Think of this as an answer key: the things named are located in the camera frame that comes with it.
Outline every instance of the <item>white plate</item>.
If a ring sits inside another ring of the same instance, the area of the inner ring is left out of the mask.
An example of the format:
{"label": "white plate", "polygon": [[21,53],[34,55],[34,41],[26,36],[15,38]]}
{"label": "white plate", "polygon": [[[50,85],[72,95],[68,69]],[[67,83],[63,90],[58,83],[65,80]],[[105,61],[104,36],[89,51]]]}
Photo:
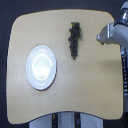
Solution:
{"label": "white plate", "polygon": [[51,85],[56,75],[56,59],[49,47],[39,45],[30,52],[26,74],[35,89],[44,90]]}

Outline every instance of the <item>beige surface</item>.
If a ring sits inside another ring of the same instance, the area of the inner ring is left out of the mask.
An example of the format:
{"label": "beige surface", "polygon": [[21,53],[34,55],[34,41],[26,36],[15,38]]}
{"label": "beige surface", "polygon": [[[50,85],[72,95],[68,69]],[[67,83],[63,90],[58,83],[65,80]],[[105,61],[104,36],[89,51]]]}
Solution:
{"label": "beige surface", "polygon": [[[81,24],[79,57],[70,57],[71,22]],[[24,123],[53,112],[78,111],[105,119],[123,112],[120,48],[101,46],[96,35],[113,18],[105,12],[59,10],[19,17],[13,24],[7,64],[7,114],[11,123]],[[26,60],[37,45],[50,47],[57,75],[45,91],[35,90],[26,77]]]}

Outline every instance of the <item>black floor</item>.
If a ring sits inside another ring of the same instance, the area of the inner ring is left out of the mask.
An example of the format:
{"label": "black floor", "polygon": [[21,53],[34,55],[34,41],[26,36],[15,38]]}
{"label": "black floor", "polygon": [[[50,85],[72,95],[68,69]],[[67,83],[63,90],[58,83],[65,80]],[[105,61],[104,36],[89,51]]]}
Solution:
{"label": "black floor", "polygon": [[[55,9],[89,9],[109,12],[114,18],[126,0],[0,0],[0,128],[28,128],[11,125],[6,110],[6,62],[11,27],[23,14]],[[125,128],[126,114],[118,121],[104,121],[105,128]]]}

